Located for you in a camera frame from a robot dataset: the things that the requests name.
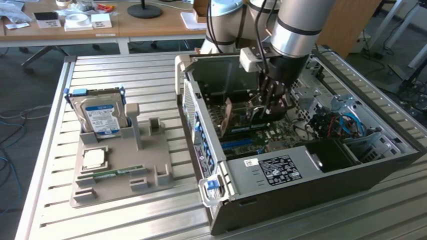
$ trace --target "white plastic bag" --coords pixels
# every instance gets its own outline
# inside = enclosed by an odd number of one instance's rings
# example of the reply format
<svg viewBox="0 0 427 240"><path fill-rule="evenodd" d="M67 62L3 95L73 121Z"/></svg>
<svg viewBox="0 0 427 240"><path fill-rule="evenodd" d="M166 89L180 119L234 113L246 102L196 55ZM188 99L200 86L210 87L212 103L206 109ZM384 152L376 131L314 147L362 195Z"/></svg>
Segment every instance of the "white plastic bag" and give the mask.
<svg viewBox="0 0 427 240"><path fill-rule="evenodd" d="M0 3L0 16L7 16L13 24L29 23L31 17L23 13L17 6L9 3Z"/></svg>

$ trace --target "gray floor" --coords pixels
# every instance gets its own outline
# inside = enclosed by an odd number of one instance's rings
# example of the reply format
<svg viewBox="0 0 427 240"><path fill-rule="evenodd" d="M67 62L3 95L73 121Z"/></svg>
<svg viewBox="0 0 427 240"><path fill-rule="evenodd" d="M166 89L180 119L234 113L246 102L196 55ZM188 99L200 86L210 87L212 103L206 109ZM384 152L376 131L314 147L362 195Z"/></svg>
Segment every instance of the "gray floor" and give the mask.
<svg viewBox="0 0 427 240"><path fill-rule="evenodd" d="M383 15L374 18L367 26L367 32L372 33L380 24ZM392 29L392 24L388 26L382 38L378 41L376 46L382 46L382 42L388 36ZM422 49L427 42L427 37L424 34L408 29L404 35L396 42L392 50L395 55L386 55L380 60L383 63L396 64L403 70L411 72L406 66L410 63L412 57L416 55L418 51ZM191 40L191 47L199 47L202 41ZM146 52L167 52L187 50L182 41L163 41L158 43L159 49L152 49L150 42L143 45L134 45L135 48L131 53L146 53ZM75 56L92 56L92 55L111 55L119 54L119 47L116 44L106 43L100 44L100 51L92 49L92 46L79 45L67 46L64 50ZM36 52L40 47L29 47L31 52ZM57 85L57 79L60 76L61 66L63 66L63 56L59 52L49 52L40 60L37 60L31 67L35 70L33 75L28 75L21 71L20 64L29 57L28 54L19 52L17 48L11 48L7 55L0 57L0 113L8 110L23 110L32 108L39 105L45 105L52 102L53 93ZM367 60L359 55L350 55L347 61L351 65L362 72L367 73L380 67L379 64ZM426 78L426 71L420 75L420 79ZM387 70L378 71L370 74L368 79L372 80L375 84L384 86L390 83L398 83L398 77L388 74ZM45 114L47 109L35 112L33 114ZM15 121L8 121L9 123L20 123L21 119L15 119ZM20 208L24 205L25 194L28 191L32 171L37 159L39 147L41 144L44 128L47 124L47 118L35 119L27 121L27 134L25 137L12 146L5 149L8 158L13 161L19 180L23 189L23 196L19 204L13 207L13 211L0 216L0 240L13 239L16 233L16 227L20 219ZM0 124L0 140L4 136L15 130L15 126L4 126ZM7 175L7 171L0 171L0 183ZM0 187L0 212L8 206L11 206L17 197L17 187L12 178L9 178L7 184Z"/></svg>

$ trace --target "aluminum table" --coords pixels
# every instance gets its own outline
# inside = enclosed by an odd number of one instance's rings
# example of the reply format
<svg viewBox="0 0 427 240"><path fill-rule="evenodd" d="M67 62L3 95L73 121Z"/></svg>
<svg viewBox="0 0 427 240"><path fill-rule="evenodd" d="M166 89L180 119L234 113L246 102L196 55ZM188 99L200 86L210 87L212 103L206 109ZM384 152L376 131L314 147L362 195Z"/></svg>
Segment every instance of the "aluminum table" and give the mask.
<svg viewBox="0 0 427 240"><path fill-rule="evenodd" d="M51 114L16 239L248 240L394 239L427 236L427 157L395 172L371 190L340 198L220 236L210 235L175 94L175 56L188 52L68 57ZM404 129L427 145L426 129L342 62L327 58ZM346 89L330 86L338 93ZM73 209L73 167L80 124L63 98L64 88L124 86L139 103L139 121L159 116L166 124L176 185L172 189Z"/></svg>

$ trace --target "hard drive label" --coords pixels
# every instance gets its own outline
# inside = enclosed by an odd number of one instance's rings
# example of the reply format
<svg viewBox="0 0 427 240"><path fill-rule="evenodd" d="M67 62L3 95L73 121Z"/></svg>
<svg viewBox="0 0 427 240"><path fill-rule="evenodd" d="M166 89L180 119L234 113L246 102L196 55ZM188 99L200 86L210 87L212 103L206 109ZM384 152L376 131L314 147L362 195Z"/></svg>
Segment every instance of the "hard drive label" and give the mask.
<svg viewBox="0 0 427 240"><path fill-rule="evenodd" d="M264 172L268 184L275 186L302 179L302 174L295 167L290 155L279 156L259 161L259 166Z"/></svg>
<svg viewBox="0 0 427 240"><path fill-rule="evenodd" d="M91 122L94 132L100 135L111 135L119 132L118 118L114 116L114 105L88 106L86 113Z"/></svg>

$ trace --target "black stand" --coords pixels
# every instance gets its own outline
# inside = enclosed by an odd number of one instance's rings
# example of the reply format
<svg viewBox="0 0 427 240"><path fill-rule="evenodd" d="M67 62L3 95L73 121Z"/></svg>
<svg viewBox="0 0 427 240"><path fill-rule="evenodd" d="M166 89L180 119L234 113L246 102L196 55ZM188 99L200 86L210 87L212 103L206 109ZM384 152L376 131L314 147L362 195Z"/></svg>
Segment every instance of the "black stand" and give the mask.
<svg viewBox="0 0 427 240"><path fill-rule="evenodd" d="M159 17L163 11L154 5L146 5L146 1L140 0L140 4L132 5L127 8L127 13L139 19L152 19Z"/></svg>

